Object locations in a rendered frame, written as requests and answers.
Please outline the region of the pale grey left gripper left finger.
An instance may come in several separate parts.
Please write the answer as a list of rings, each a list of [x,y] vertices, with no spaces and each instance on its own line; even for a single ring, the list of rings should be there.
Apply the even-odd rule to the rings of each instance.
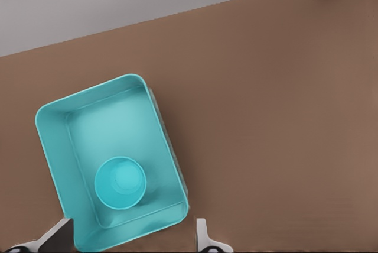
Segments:
[[[73,219],[62,218],[39,239],[17,244],[4,253],[71,253]]]

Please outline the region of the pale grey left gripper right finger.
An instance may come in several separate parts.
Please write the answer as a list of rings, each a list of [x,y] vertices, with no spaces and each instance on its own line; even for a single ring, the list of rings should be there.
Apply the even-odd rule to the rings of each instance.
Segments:
[[[196,219],[196,249],[198,253],[233,253],[230,245],[209,237],[207,222],[204,218]]]

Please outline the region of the teal plastic cup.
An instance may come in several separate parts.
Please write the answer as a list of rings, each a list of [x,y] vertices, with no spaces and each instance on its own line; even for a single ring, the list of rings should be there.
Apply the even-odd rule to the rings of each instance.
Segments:
[[[113,157],[98,168],[94,190],[105,206],[114,210],[130,209],[145,195],[146,175],[134,159]]]

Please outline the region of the teal plastic box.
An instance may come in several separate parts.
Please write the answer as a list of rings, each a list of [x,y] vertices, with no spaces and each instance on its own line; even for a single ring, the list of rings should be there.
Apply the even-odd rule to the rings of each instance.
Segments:
[[[182,172],[155,96],[137,74],[42,106],[35,126],[79,251],[113,248],[186,218]],[[111,209],[95,193],[95,174],[113,157],[134,159],[146,175],[145,195],[130,209]]]

